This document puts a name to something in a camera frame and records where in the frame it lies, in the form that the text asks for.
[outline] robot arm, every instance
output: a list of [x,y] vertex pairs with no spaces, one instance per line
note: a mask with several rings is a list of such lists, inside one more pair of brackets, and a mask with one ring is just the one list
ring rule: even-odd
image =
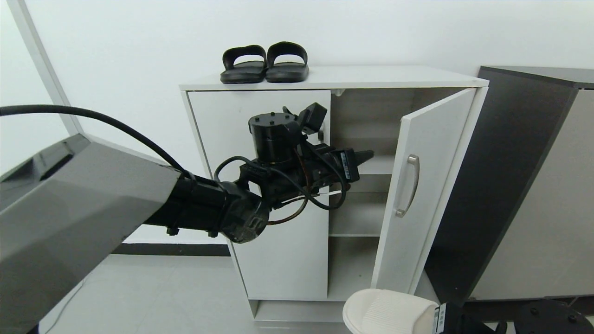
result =
[[[0,115],[93,115],[83,110],[15,106],[1,107]],[[37,325],[144,223],[165,226],[171,235],[180,228],[196,229],[241,243],[256,238],[267,225],[294,218],[308,202],[324,209],[340,206],[349,183],[359,179],[358,166],[373,152],[309,144],[307,135],[320,129],[325,114],[315,103],[299,115],[285,108],[253,117],[249,130],[257,158],[228,159],[214,180],[193,175],[174,160],[165,166],[82,134],[1,176],[0,332],[26,333]],[[164,151],[158,153],[172,160]],[[239,179],[219,180],[220,170],[234,160],[245,162]],[[249,182],[260,187],[261,196],[249,191]],[[320,188],[334,183],[342,187],[338,205],[316,201]],[[271,210],[295,200],[303,200],[298,212],[268,221]]]

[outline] white wall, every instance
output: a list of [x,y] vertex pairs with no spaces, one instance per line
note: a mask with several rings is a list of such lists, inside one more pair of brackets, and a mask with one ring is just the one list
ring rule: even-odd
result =
[[[222,70],[227,48],[280,40],[310,65],[481,64],[594,68],[594,1],[28,0],[72,105],[117,117],[205,175],[178,84]],[[148,152],[117,130],[95,135]],[[144,242],[178,242],[156,228]],[[188,237],[210,242],[204,234]]]
[[[52,104],[5,0],[0,1],[0,105]],[[0,175],[66,138],[58,115],[0,118]]]

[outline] black slide sandal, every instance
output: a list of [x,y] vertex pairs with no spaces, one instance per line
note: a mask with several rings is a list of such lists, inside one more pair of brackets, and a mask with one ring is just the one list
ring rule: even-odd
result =
[[[233,64],[241,56],[257,55],[263,61],[246,61]],[[224,72],[221,73],[221,82],[225,84],[259,83],[266,74],[266,51],[260,45],[248,45],[233,48],[223,53]]]
[[[274,63],[274,60],[280,55],[296,55],[303,59],[303,63],[281,62]],[[307,79],[309,67],[307,66],[307,52],[305,49],[295,43],[279,42],[268,48],[268,70],[266,71],[266,81],[271,83],[298,83]]]

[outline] cabinet door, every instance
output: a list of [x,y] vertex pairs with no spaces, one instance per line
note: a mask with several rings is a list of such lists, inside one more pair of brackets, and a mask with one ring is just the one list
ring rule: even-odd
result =
[[373,288],[414,294],[421,253],[435,216],[475,89],[402,118],[390,191],[371,279]]
[[[255,158],[248,120],[258,114],[282,112],[283,106],[295,114],[314,102],[328,108],[323,130],[325,141],[330,139],[329,90],[190,92],[189,99],[210,172],[231,156]],[[310,136],[310,142],[319,143],[318,137]],[[240,164],[225,167],[221,180],[237,179]],[[328,197],[321,196],[319,201],[327,204]],[[295,202],[274,210],[270,220],[285,218],[300,205]],[[326,298],[328,211],[308,203],[297,218],[268,226],[257,239],[233,247],[249,299]]]

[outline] silver door handle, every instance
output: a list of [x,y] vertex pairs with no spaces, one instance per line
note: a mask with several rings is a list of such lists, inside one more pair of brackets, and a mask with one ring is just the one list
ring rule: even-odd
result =
[[408,212],[408,209],[410,209],[412,201],[415,199],[416,189],[419,187],[419,174],[421,173],[421,162],[419,161],[419,157],[416,155],[409,155],[408,159],[406,159],[406,162],[415,167],[415,183],[412,186],[412,194],[410,195],[409,204],[406,206],[406,209],[396,210],[396,217],[400,218],[405,216],[405,214]]

